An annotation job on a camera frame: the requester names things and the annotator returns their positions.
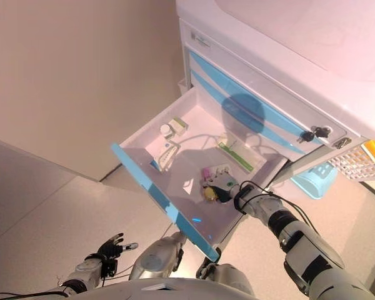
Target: white wall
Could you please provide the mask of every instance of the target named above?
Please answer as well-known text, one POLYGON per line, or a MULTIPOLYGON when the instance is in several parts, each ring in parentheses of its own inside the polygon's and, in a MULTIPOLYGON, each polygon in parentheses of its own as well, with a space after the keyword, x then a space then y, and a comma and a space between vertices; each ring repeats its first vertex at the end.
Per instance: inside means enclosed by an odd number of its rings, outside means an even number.
POLYGON ((178 96, 173 0, 0 0, 0 141, 101 179, 178 96))

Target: white floor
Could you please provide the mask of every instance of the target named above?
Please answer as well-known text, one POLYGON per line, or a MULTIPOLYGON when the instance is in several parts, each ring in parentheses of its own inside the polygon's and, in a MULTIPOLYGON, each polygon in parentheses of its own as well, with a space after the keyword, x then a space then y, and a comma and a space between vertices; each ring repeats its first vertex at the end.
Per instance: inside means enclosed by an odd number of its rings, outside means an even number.
MULTIPOLYGON (((372 284, 375 196, 343 176, 318 201, 290 181, 276 191, 302 206, 349 272, 372 284)), ((100 184, 0 146, 0 291, 50 289, 118 232, 125 233, 127 243, 139 243, 137 250, 121 256, 122 270, 169 224, 122 167, 100 184)), ((203 255, 191 243, 184 251, 173 276, 194 277, 203 255)), ((238 226, 221 259, 247 275, 259 299, 306 299, 285 273, 283 261, 276 238, 255 219, 238 226)))

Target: cart drawer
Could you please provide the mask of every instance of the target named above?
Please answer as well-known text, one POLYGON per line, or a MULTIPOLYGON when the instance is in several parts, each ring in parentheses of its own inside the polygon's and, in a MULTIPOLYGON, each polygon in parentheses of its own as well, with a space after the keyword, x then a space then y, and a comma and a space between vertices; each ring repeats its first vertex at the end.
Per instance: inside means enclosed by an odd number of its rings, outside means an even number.
POLYGON ((204 199, 202 169, 228 164, 238 182, 253 180, 266 186, 287 161, 272 148, 272 141, 255 132, 251 134, 257 136, 254 144, 243 142, 266 161, 259 171, 248 172, 217 147, 220 135, 247 130, 205 89, 194 87, 120 145, 113 144, 112 150, 172 222, 214 261, 218 258, 216 247, 242 215, 232 201, 221 204, 204 199), (175 116, 189 127, 172 139, 180 145, 179 151, 168 171, 159 172, 151 164, 165 142, 159 128, 175 116))

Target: plastic basket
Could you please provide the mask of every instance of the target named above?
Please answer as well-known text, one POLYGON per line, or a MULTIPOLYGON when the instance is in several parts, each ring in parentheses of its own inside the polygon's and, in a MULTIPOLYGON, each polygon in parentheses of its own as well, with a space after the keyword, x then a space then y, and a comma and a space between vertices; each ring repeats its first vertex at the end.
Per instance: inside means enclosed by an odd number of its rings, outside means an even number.
POLYGON ((375 157, 365 145, 354 147, 329 162, 351 180, 375 180, 375 157))

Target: black cable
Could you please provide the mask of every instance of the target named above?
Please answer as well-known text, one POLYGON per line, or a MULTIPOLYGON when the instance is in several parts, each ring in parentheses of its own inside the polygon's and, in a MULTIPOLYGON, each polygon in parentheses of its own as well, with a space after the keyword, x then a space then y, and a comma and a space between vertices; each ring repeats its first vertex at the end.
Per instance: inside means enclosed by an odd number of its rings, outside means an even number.
POLYGON ((21 299, 21 298, 30 298, 30 297, 38 297, 38 296, 46 296, 46 295, 60 295, 64 296, 65 298, 68 297, 68 294, 61 291, 52 291, 52 292, 35 292, 34 294, 20 294, 14 297, 5 297, 0 298, 0 300, 12 300, 12 299, 21 299))
POLYGON ((162 236, 160 237, 160 239, 162 239, 162 238, 167 234, 167 232, 169 231, 169 228, 171 228, 172 225, 173 225, 173 224, 171 223, 171 224, 167 227, 167 229, 164 231, 164 233, 162 234, 162 236))
POLYGON ((286 203, 288 203, 289 205, 291 205, 299 214, 300 216, 303 218, 303 215, 299 212, 299 210, 304 214, 304 216, 306 217, 306 219, 308 220, 308 223, 306 222, 307 225, 309 225, 310 227, 312 227, 312 229, 319 235, 319 232, 317 231, 317 229, 315 228, 313 222, 311 222, 310 218, 307 216, 306 212, 300 207, 298 206, 297 204, 294 204, 293 202, 291 201, 288 201, 286 200, 285 198, 279 196, 279 195, 276 195, 274 193, 271 193, 272 195, 276 196, 277 198, 279 198, 280 200, 283 200, 285 201, 286 203))
MULTIPOLYGON (((167 232, 169 231, 169 229, 171 228, 172 225, 173 225, 173 223, 171 223, 171 224, 167 227, 167 229, 164 231, 164 233, 162 234, 162 236, 160 237, 160 239, 162 239, 162 238, 167 234, 167 232)), ((122 270, 122 271, 116 273, 114 276, 117 276, 117 275, 119 275, 119 274, 122 274, 123 272, 126 272, 127 270, 131 269, 133 266, 134 266, 134 265, 127 267, 126 269, 124 269, 124 270, 122 270)))
POLYGON ((258 194, 258 195, 255 195, 255 196, 251 197, 249 200, 247 200, 247 201, 242 205, 242 207, 240 208, 240 210, 242 211, 242 210, 246 207, 246 205, 249 204, 249 202, 250 202, 251 200, 253 200, 253 199, 255 199, 255 198, 259 197, 259 196, 263 196, 263 195, 265 195, 265 194, 258 194))
MULTIPOLYGON (((305 212, 300 206, 298 206, 297 204, 295 204, 295 203, 293 203, 293 202, 291 202, 291 201, 288 201, 288 200, 284 199, 283 197, 281 197, 281 196, 279 196, 279 195, 277 195, 277 194, 274 194, 273 192, 268 192, 267 190, 263 189, 261 186, 259 186, 258 184, 256 184, 255 182, 253 182, 253 181, 251 181, 251 180, 245 180, 245 181, 243 181, 243 182, 240 184, 239 190, 242 189, 243 184, 245 184, 245 183, 251 183, 251 184, 253 184, 254 186, 256 186, 257 188, 259 188, 260 190, 262 190, 263 192, 265 192, 265 194, 268 194, 268 195, 270 195, 270 196, 275 196, 275 197, 279 198, 280 200, 282 200, 282 201, 288 203, 292 208, 294 208, 294 209, 299 213, 299 215, 301 216, 302 220, 303 220, 308 226, 310 226, 310 227, 311 227, 311 228, 312 228, 317 234, 319 234, 318 231, 317 231, 317 229, 315 228, 313 222, 311 222, 311 220, 310 220, 310 218, 308 217, 308 215, 306 214, 306 212, 305 212)), ((240 210, 242 211, 243 208, 248 204, 249 201, 253 200, 253 199, 256 198, 256 197, 263 196, 263 195, 265 195, 265 194, 259 194, 259 195, 256 195, 256 196, 250 198, 249 200, 247 200, 247 201, 243 204, 243 206, 240 208, 240 210)))
POLYGON ((134 266, 134 265, 127 267, 125 270, 122 270, 122 271, 116 273, 114 276, 117 276, 117 275, 122 274, 123 272, 126 272, 127 270, 131 269, 133 266, 134 266))
POLYGON ((22 294, 16 294, 14 292, 0 292, 0 295, 22 296, 22 294))
POLYGON ((129 276, 130 274, 126 274, 126 275, 122 275, 122 276, 118 276, 118 277, 112 277, 112 278, 107 278, 106 280, 113 280, 113 279, 118 279, 118 278, 122 278, 122 277, 126 277, 126 276, 129 276))
POLYGON ((241 190, 241 189, 243 188, 243 184, 245 184, 245 183, 251 183, 251 184, 253 184, 254 186, 256 186, 257 188, 259 188, 260 190, 262 190, 263 192, 268 193, 265 189, 263 189, 261 186, 259 186, 259 185, 256 184, 255 182, 252 182, 251 180, 245 180, 245 181, 243 181, 243 182, 240 184, 240 186, 239 186, 239 190, 241 190))

